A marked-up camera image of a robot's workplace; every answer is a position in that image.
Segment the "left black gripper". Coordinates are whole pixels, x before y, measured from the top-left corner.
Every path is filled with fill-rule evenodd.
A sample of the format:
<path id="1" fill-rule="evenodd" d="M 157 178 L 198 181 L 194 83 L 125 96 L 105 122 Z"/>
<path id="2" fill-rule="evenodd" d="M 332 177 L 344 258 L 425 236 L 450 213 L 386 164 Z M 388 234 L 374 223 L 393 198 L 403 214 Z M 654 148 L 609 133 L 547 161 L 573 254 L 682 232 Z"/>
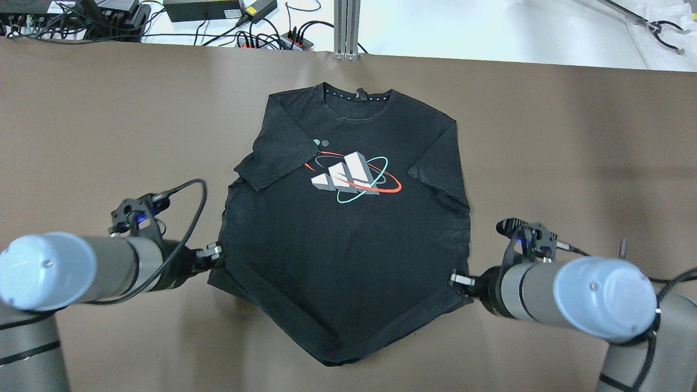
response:
<path id="1" fill-rule="evenodd" d="M 206 248 L 184 247 L 163 269 L 163 288 L 180 287 L 188 278 L 211 269 L 211 261 L 219 260 L 223 253 L 219 244 L 207 244 Z"/>

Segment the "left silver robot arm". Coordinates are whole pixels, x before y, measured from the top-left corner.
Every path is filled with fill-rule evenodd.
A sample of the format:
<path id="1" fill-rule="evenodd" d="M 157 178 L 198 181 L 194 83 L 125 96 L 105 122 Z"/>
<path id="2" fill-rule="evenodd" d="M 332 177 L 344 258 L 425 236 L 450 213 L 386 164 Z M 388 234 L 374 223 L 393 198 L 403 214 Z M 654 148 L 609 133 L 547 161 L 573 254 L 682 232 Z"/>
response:
<path id="1" fill-rule="evenodd" d="M 222 247 L 146 237 L 29 234 L 2 251 L 2 390 L 68 391 L 56 314 L 73 304 L 169 290 L 213 268 Z"/>

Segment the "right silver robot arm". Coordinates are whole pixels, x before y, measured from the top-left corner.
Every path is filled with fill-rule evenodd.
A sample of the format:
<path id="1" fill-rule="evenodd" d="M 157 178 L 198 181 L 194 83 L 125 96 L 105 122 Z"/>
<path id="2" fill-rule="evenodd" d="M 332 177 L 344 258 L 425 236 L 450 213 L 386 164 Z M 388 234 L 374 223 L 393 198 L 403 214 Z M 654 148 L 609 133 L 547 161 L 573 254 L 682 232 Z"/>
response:
<path id="1" fill-rule="evenodd" d="M 657 298 L 650 279 L 629 261 L 525 261 L 480 277 L 453 271 L 450 283 L 495 315 L 607 341 L 598 391 L 695 386 L 695 300 L 676 292 Z"/>

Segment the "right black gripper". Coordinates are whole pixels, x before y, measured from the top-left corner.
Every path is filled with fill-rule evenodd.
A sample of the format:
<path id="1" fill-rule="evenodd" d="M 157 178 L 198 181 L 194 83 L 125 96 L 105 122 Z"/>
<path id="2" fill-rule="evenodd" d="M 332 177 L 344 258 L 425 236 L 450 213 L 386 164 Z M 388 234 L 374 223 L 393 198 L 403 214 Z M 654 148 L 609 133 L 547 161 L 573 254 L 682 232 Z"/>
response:
<path id="1" fill-rule="evenodd" d="M 479 276 L 451 274 L 450 286 L 467 287 L 468 293 L 478 298 L 488 312 L 500 314 L 500 271 L 500 266 L 493 266 Z"/>

